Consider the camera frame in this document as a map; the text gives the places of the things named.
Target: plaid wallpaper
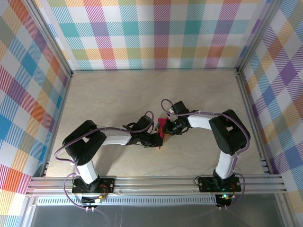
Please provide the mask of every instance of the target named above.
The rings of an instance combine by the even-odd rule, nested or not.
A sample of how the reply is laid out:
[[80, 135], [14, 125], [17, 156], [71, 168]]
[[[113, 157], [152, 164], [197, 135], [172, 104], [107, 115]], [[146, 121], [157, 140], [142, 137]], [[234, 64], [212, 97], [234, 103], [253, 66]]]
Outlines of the plaid wallpaper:
[[269, 5], [269, 0], [36, 2], [75, 70], [234, 68]]
[[246, 51], [247, 51], [248, 47], [251, 44], [251, 41], [252, 41], [253, 37], [255, 36], [256, 31], [258, 30], [258, 28], [260, 26], [261, 20], [266, 15], [266, 12], [267, 12], [268, 7], [269, 7], [269, 5], [270, 5], [271, 2], [272, 2], [272, 0], [267, 0], [266, 1], [266, 3], [264, 5], [264, 7], [263, 7], [263, 9], [262, 9], [262, 11], [261, 11], [261, 13], [260, 13], [257, 21], [256, 21], [253, 29], [250, 32], [250, 35], [249, 35], [248, 39], [246, 40], [246, 43], [245, 43], [245, 45], [244, 45], [244, 47], [243, 47], [243, 49], [241, 51], [240, 57], [238, 58], [238, 61], [237, 61], [237, 64], [236, 64], [235, 68], [239, 67], [239, 65], [240, 65], [240, 63], [241, 63], [244, 55], [246, 54]]
[[271, 164], [303, 226], [303, 0], [284, 0], [244, 73]]
[[0, 226], [16, 226], [68, 77], [21, 0], [0, 0]]

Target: aluminum frame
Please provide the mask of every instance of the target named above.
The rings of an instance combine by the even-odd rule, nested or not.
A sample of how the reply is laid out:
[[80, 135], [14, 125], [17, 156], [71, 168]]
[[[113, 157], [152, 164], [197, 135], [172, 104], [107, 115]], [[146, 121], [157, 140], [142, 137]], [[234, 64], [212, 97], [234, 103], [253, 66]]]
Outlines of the aluminum frame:
[[[245, 89], [245, 83], [243, 80], [243, 73], [242, 71], [235, 70], [235, 76], [240, 88], [240, 92], [244, 101], [244, 105], [246, 108], [246, 112], [249, 117], [250, 125], [252, 127], [253, 135], [255, 137], [255, 141], [257, 144], [257, 148], [259, 150], [261, 159], [263, 158], [266, 162], [266, 167], [268, 168], [268, 173], [273, 173], [273, 167], [270, 164], [269, 157], [267, 155], [267, 152], [265, 150], [264, 142], [262, 140], [262, 137], [260, 135], [260, 131], [258, 130], [258, 125], [256, 118], [253, 114], [252, 105], [248, 96], [248, 92]], [[290, 205], [290, 199], [287, 193], [281, 195], [281, 194], [275, 194], [276, 201], [278, 203], [278, 207], [280, 210], [280, 214], [282, 216], [283, 222], [285, 226], [292, 227], [292, 226], [299, 226], [298, 220], [294, 214], [293, 207]]]
[[[105, 176], [115, 178], [114, 193], [110, 196], [164, 196], [164, 195], [209, 195], [220, 192], [199, 192], [194, 183], [196, 176]], [[248, 194], [286, 193], [281, 175], [245, 175]], [[64, 195], [63, 181], [65, 177], [33, 177], [26, 196], [60, 196]], [[66, 191], [71, 193], [72, 178], [66, 181]], [[99, 194], [75, 194], [77, 196]]]
[[266, 15], [263, 17], [262, 21], [260, 22], [260, 25], [256, 31], [256, 34], [254, 35], [247, 51], [245, 52], [242, 61], [238, 67], [239, 72], [242, 72], [246, 65], [248, 64], [249, 60], [251, 59], [253, 53], [255, 52], [258, 44], [260, 43], [261, 39], [263, 38], [267, 28], [269, 27], [270, 22], [274, 18], [276, 12], [278, 11], [279, 7], [281, 6], [283, 0], [272, 0], [268, 10], [266, 12]]
[[68, 78], [64, 98], [63, 98], [63, 101], [62, 101], [62, 103], [60, 104], [60, 107], [59, 107], [59, 115], [58, 115], [58, 117], [57, 117], [57, 119], [54, 123], [54, 131], [52, 132], [51, 141], [50, 141], [50, 144], [47, 148], [46, 156], [44, 157], [44, 159], [42, 161], [42, 167], [41, 167], [39, 176], [44, 176], [46, 174], [46, 172], [45, 172], [46, 167], [48, 166], [49, 160], [51, 159], [52, 150], [53, 150], [53, 146], [55, 144], [56, 136], [57, 136], [57, 133], [58, 133], [58, 130], [59, 130], [59, 125], [60, 125], [60, 121], [61, 121], [62, 114], [63, 114], [63, 111], [64, 111], [66, 99], [67, 99], [68, 93], [70, 91], [71, 80], [72, 80], [72, 77]]
[[53, 53], [55, 54], [58, 62], [60, 63], [62, 69], [72, 77], [72, 69], [67, 62], [64, 54], [61, 51], [56, 39], [54, 38], [51, 30], [49, 29], [45, 19], [43, 18], [38, 6], [36, 5], [34, 0], [23, 0], [24, 5], [26, 6], [27, 10], [29, 11], [30, 15], [33, 17], [34, 21], [36, 22], [39, 31], [43, 35], [46, 42], [49, 44], [50, 48], [52, 49]]

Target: purple cable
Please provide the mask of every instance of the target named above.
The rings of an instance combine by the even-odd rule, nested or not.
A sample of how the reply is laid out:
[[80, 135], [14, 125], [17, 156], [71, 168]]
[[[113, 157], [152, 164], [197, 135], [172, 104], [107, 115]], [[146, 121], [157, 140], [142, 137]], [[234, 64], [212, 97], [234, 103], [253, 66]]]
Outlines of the purple cable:
[[244, 176], [243, 176], [242, 174], [239, 174], [239, 173], [235, 173], [235, 175], [239, 175], [239, 176], [242, 177], [242, 179], [243, 179], [243, 188], [242, 188], [242, 192], [241, 192], [240, 197], [239, 197], [233, 204], [229, 205], [228, 207], [231, 207], [231, 206], [237, 204], [238, 202], [240, 202], [240, 200], [243, 198], [243, 195], [244, 195], [244, 192], [245, 192], [246, 183], [245, 183], [245, 178], [244, 178]]
[[67, 159], [67, 158], [59, 158], [59, 157], [57, 157], [57, 155], [59, 154], [60, 151], [62, 151], [63, 149], [67, 148], [67, 147], [70, 146], [71, 144], [73, 144], [73, 143], [75, 143], [75, 142], [81, 140], [82, 138], [87, 137], [87, 136], [89, 136], [90, 134], [92, 134], [92, 133], [94, 133], [94, 132], [97, 132], [97, 131], [103, 131], [103, 130], [118, 130], [118, 131], [125, 131], [125, 132], [131, 132], [131, 133], [140, 133], [140, 132], [143, 132], [143, 131], [149, 129], [149, 128], [154, 124], [154, 123], [153, 123], [153, 119], [154, 119], [153, 112], [150, 111], [150, 110], [148, 110], [148, 111], [146, 111], [145, 115], [146, 115], [147, 113], [151, 113], [151, 123], [150, 123], [146, 128], [144, 128], [144, 129], [136, 130], [136, 131], [126, 130], [126, 129], [120, 129], [120, 128], [116, 128], [116, 127], [105, 127], [105, 128], [94, 129], [94, 130], [89, 131], [89, 132], [85, 133], [84, 135], [82, 135], [82, 136], [80, 136], [80, 137], [78, 137], [78, 138], [72, 140], [71, 142], [65, 144], [64, 146], [62, 146], [61, 148], [59, 148], [59, 149], [54, 153], [53, 156], [54, 156], [54, 158], [55, 158], [56, 160], [59, 160], [59, 161], [67, 161], [67, 162], [70, 162], [70, 163], [74, 164], [74, 167], [75, 167], [77, 173], [80, 174], [80, 172], [79, 172], [79, 170], [78, 170], [78, 168], [77, 168], [77, 165], [75, 165], [75, 162], [74, 162], [73, 160], [70, 160], [70, 159]]
[[250, 138], [249, 138], [248, 134], [246, 133], [246, 131], [244, 130], [244, 128], [243, 128], [235, 119], [233, 119], [233, 118], [231, 118], [230, 116], [227, 116], [226, 114], [223, 114], [223, 113], [212, 113], [212, 112], [202, 112], [202, 111], [193, 112], [193, 113], [189, 113], [189, 114], [188, 114], [188, 113], [183, 113], [183, 114], [174, 114], [174, 113], [170, 113], [169, 111], [167, 111], [167, 110], [164, 108], [164, 106], [163, 106], [163, 102], [164, 102], [164, 101], [167, 101], [167, 102], [169, 102], [169, 103], [171, 103], [171, 104], [172, 104], [172, 102], [171, 102], [170, 100], [166, 99], [166, 98], [163, 99], [163, 100], [161, 101], [161, 107], [162, 107], [162, 109], [164, 110], [164, 112], [166, 112], [167, 114], [174, 115], [174, 116], [190, 116], [190, 115], [199, 115], [199, 114], [202, 114], [202, 115], [214, 115], [214, 116], [224, 116], [224, 117], [226, 117], [228, 120], [230, 120], [230, 121], [232, 121], [233, 123], [235, 123], [236, 126], [239, 127], [239, 129], [243, 132], [243, 134], [244, 134], [244, 136], [245, 136], [245, 139], [246, 139], [247, 143], [246, 143], [246, 147], [245, 147], [244, 149], [242, 149], [241, 151], [238, 151], [238, 153], [237, 153], [237, 155], [236, 155], [236, 157], [235, 157], [235, 159], [234, 159], [234, 161], [233, 161], [233, 163], [232, 163], [232, 171], [234, 172], [234, 169], [235, 169], [236, 162], [237, 162], [237, 160], [238, 160], [239, 154], [241, 154], [242, 152], [246, 151], [246, 150], [249, 148], [249, 146], [250, 146]]
[[66, 181], [67, 181], [67, 178], [69, 178], [69, 177], [71, 177], [71, 176], [74, 176], [74, 175], [76, 175], [76, 174], [75, 174], [75, 173], [68, 174], [68, 175], [66, 176], [66, 178], [64, 179], [64, 181], [63, 181], [63, 191], [64, 191], [64, 194], [66, 195], [67, 199], [68, 199], [72, 204], [74, 204], [76, 207], [78, 207], [78, 208], [80, 208], [80, 209], [83, 209], [83, 210], [86, 210], [86, 208], [84, 208], [83, 206], [78, 205], [78, 204], [75, 203], [73, 200], [71, 200], [71, 198], [68, 196], [67, 191], [66, 191], [66, 189], [65, 189], [65, 183], [66, 183]]

